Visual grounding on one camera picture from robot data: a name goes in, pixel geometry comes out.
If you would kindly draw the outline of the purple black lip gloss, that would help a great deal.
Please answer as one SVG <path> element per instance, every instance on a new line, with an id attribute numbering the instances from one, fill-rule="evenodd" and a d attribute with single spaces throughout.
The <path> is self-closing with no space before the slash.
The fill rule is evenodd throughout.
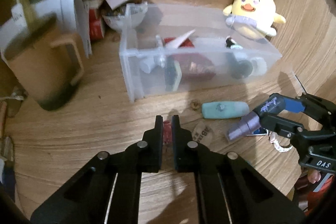
<path id="1" fill-rule="evenodd" d="M 228 141 L 235 141 L 241 137 L 254 133 L 261 127 L 260 120 L 266 114 L 279 114 L 285 109 L 284 97 L 278 93 L 272 94 L 265 102 L 243 116 L 227 132 Z"/>

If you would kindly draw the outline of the teal tube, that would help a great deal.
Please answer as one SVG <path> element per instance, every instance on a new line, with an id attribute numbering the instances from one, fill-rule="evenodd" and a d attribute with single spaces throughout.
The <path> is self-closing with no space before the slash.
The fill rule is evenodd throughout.
<path id="1" fill-rule="evenodd" d="M 248 104 L 240 101 L 217 101 L 202 104 L 202 115 L 205 119 L 240 118 L 249 112 Z"/>

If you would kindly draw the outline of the small red object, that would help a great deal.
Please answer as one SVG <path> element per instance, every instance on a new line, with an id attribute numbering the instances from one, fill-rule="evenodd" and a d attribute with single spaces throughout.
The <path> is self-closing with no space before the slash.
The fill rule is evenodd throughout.
<path id="1" fill-rule="evenodd" d="M 165 120 L 163 122 L 163 143 L 165 145 L 171 144 L 173 141 L 172 131 L 171 131 L 171 121 Z"/>

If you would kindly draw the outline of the white clear pen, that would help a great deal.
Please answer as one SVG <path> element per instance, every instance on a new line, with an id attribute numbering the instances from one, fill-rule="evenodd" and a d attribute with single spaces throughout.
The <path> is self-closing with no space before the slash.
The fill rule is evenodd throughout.
<path id="1" fill-rule="evenodd" d="M 155 39 L 156 39 L 157 49 L 158 49 L 158 52 L 159 52 L 159 54 L 154 58 L 155 63 L 158 66 L 160 66 L 161 68 L 164 68 L 165 65 L 166 65 L 166 56 L 164 54 L 165 44 L 163 42 L 163 39 L 159 35 L 156 35 Z"/>

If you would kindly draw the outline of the blue small packet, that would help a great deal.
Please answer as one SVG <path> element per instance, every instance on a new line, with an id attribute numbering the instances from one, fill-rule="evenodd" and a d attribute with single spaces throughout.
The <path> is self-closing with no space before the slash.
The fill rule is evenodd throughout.
<path id="1" fill-rule="evenodd" d="M 252 132 L 251 134 L 248 134 L 247 136 L 264 136 L 264 135 L 268 135 L 268 131 L 261 127 Z"/>

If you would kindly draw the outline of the round wooden tag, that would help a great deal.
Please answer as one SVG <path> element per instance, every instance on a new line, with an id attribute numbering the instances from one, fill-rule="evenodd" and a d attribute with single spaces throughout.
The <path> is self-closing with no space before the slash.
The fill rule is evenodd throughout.
<path id="1" fill-rule="evenodd" d="M 210 146 L 213 140 L 214 132 L 212 128 L 205 124 L 205 122 L 200 121 L 194 128 L 192 137 L 193 141 L 201 143 L 207 147 Z"/>

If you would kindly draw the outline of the black bottle in bin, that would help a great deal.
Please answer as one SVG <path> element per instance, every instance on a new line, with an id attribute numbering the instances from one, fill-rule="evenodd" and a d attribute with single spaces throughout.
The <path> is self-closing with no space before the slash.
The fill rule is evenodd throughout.
<path id="1" fill-rule="evenodd" d="M 237 80 L 246 79 L 252 74 L 253 66 L 247 60 L 246 54 L 240 52 L 243 47 L 228 36 L 226 38 L 226 48 L 231 50 L 231 52 L 226 53 L 231 77 Z"/>

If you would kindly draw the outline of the yellow chick plush toy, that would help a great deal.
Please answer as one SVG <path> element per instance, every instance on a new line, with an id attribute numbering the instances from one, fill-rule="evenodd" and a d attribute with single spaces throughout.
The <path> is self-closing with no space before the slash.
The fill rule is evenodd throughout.
<path id="1" fill-rule="evenodd" d="M 286 23 L 286 19 L 276 12 L 274 0 L 234 0 L 223 9 L 223 15 L 227 26 L 254 40 L 276 36 L 272 24 Z"/>

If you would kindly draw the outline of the red tea packet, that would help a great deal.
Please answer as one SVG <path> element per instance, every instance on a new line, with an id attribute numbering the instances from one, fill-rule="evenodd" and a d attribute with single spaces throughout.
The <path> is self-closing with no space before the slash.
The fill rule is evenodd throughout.
<path id="1" fill-rule="evenodd" d="M 207 81 L 216 75 L 213 62 L 200 53 L 175 54 L 169 56 L 168 60 L 169 59 L 174 59 L 179 62 L 183 81 Z"/>

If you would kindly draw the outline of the brown mug with lid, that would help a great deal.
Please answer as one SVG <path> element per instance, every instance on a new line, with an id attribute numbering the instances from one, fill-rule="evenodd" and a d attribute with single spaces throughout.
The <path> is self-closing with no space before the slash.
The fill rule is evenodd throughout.
<path id="1" fill-rule="evenodd" d="M 29 96 L 47 111 L 64 106 L 84 74 L 81 36 L 63 34 L 54 13 L 21 30 L 2 54 Z"/>

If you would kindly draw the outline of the clear plastic storage bin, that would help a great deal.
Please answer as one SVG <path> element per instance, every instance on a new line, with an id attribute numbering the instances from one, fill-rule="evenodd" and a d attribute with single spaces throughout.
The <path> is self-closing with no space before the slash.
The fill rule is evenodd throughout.
<path id="1" fill-rule="evenodd" d="M 220 9 L 163 3 L 127 5 L 119 55 L 130 101 L 247 83 L 281 59 L 267 39 L 227 26 Z"/>

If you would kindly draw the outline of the red small box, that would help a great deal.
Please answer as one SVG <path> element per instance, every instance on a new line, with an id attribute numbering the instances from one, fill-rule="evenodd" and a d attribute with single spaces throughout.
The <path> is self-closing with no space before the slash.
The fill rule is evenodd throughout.
<path id="1" fill-rule="evenodd" d="M 105 37 L 105 24 L 99 9 L 89 9 L 89 36 L 92 41 Z"/>

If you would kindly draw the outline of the white bowl of trinkets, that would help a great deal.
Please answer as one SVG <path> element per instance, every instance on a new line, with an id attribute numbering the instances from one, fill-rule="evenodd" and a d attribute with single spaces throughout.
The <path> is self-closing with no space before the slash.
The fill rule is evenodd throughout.
<path id="1" fill-rule="evenodd" d="M 148 10 L 146 1 L 127 3 L 113 11 L 102 11 L 102 18 L 109 28 L 121 33 L 125 26 L 136 28 L 139 26 Z"/>

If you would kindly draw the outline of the white paper box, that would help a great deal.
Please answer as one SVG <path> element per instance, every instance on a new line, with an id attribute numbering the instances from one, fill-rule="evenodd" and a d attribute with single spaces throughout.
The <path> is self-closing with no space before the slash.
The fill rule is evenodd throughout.
<path id="1" fill-rule="evenodd" d="M 92 54 L 89 37 L 89 14 L 82 0 L 42 0 L 31 5 L 39 18 L 54 13 L 62 32 L 77 32 L 83 41 L 86 57 Z M 11 9 L 12 17 L 1 26 L 1 52 L 5 50 L 10 40 L 19 34 L 26 26 L 23 6 L 16 4 Z"/>

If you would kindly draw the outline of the pink fluffy keychain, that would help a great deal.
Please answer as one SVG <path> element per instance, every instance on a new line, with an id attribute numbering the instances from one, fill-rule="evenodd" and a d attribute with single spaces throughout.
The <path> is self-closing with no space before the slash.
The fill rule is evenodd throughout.
<path id="1" fill-rule="evenodd" d="M 315 184 L 316 182 L 319 182 L 321 180 L 320 171 L 315 170 L 315 169 L 309 169 L 307 171 L 307 179 L 311 184 Z"/>

